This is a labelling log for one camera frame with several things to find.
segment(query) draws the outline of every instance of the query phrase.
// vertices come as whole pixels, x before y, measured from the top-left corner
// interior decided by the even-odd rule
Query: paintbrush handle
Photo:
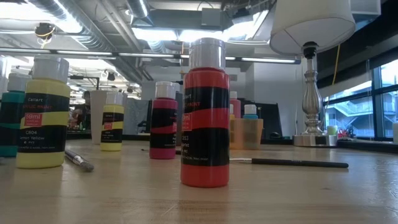
[[[294,160],[285,160],[285,159],[252,159],[251,163],[263,164],[263,165],[280,165],[280,166],[348,168],[348,164],[344,162],[294,161]]]

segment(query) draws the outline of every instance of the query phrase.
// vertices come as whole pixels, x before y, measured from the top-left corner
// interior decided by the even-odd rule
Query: wooden table
[[[180,183],[180,156],[149,159],[148,142],[101,152],[90,140],[67,149],[95,165],[52,169],[0,166],[0,223],[398,223],[398,156],[346,149],[263,146],[231,157],[349,163],[349,169],[234,162],[227,187]]]

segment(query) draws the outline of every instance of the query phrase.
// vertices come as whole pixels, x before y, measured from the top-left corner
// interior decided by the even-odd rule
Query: ceiling
[[[126,0],[51,0],[43,2],[59,2],[68,11],[67,20],[73,21],[81,25],[83,30],[80,33],[66,32],[71,27],[65,27],[60,24],[60,20],[54,20],[53,15],[49,11],[39,9],[36,3],[38,0],[29,0],[32,4],[13,4],[12,7],[7,5],[1,7],[0,5],[0,47],[23,47],[35,48],[45,47],[45,49],[57,50],[95,50],[94,47],[89,48],[82,44],[82,38],[87,36],[98,36],[101,43],[107,47],[105,51],[115,52],[153,52],[153,49],[145,40],[137,39],[137,33],[133,33],[131,27],[143,27],[142,20],[134,19],[131,24],[131,16],[126,14],[127,5]],[[206,1],[186,1],[186,0],[148,0],[149,4],[149,18],[154,20],[155,27],[157,24],[166,24],[169,28],[164,29],[173,30],[177,38],[182,36],[184,26],[198,27],[201,30],[212,30],[223,33],[226,30],[231,30],[233,27],[234,17],[239,19],[257,15],[257,19],[253,20],[251,26],[256,27],[258,23],[258,32],[254,33],[254,37],[248,40],[239,39],[237,37],[229,37],[229,42],[226,44],[226,53],[229,56],[238,57],[272,57],[282,58],[280,55],[274,53],[268,46],[269,33],[272,26],[272,9],[274,8],[275,0],[212,0]],[[203,25],[202,13],[209,11],[211,8],[218,9],[221,16],[219,26]],[[242,16],[238,9],[247,10],[245,13],[249,15]],[[265,13],[262,20],[259,17],[263,12]],[[42,46],[42,40],[34,34],[34,29],[40,22],[49,22],[56,25],[51,42]],[[129,30],[124,29],[122,25],[128,27]],[[242,31],[245,27],[239,27],[238,31]],[[183,48],[180,42],[165,40],[162,41],[165,46],[165,51],[180,54],[188,53],[189,43],[184,42]],[[180,72],[188,71],[188,60],[164,60],[164,59],[145,59],[139,60],[129,58],[120,61],[117,60],[85,60],[79,58],[71,63],[71,75],[84,75],[87,77],[99,77],[101,84],[108,85],[110,82],[106,80],[104,71],[113,71],[116,75],[114,81],[121,86],[118,88],[125,88],[134,83],[141,84],[146,81],[177,81],[181,80]],[[250,63],[247,62],[228,62],[227,67],[236,69],[239,72],[245,72]],[[29,71],[31,63],[24,64],[19,68],[25,68]],[[71,83],[87,85],[88,80],[73,80]]]

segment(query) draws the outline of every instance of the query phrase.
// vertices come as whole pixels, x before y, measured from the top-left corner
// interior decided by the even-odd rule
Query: paint bottle
[[[234,105],[229,104],[229,119],[235,119]]]
[[[244,119],[259,119],[255,105],[244,105]]]
[[[69,119],[68,70],[69,63],[63,58],[35,57],[33,80],[27,82],[25,91],[18,168],[62,165]]]
[[[116,91],[107,92],[102,117],[102,151],[120,151],[122,149],[123,120],[123,94]]]
[[[26,83],[30,75],[10,73],[8,93],[3,93],[0,107],[0,157],[16,157]]]
[[[181,181],[221,187],[229,181],[229,76],[225,44],[202,38],[191,43],[184,76]]]
[[[229,102],[234,105],[234,115],[235,118],[241,118],[241,101],[238,100],[238,92],[231,91],[230,93],[231,99]]]
[[[155,97],[150,123],[149,157],[174,159],[177,133],[175,85],[171,82],[157,82]]]

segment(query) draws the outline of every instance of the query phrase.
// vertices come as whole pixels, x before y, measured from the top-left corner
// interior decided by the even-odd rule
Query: teal paint bottle
[[[0,105],[0,157],[17,155],[26,82],[31,76],[10,73],[8,79],[8,92],[2,94]]]
[[[257,107],[255,105],[244,105],[243,119],[259,119],[257,116]]]

